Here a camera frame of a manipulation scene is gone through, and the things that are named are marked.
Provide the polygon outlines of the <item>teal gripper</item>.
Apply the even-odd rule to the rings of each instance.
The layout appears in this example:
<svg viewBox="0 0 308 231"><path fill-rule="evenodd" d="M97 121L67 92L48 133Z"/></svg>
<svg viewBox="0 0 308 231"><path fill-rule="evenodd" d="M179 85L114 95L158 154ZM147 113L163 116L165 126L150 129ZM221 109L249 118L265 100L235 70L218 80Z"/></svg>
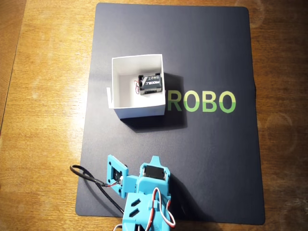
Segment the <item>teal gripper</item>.
<svg viewBox="0 0 308 231"><path fill-rule="evenodd" d="M159 156L154 155L149 163L141 165L139 177L136 192L150 194L155 188L158 188L163 197L171 198L169 191L170 170L161 165Z"/></svg>

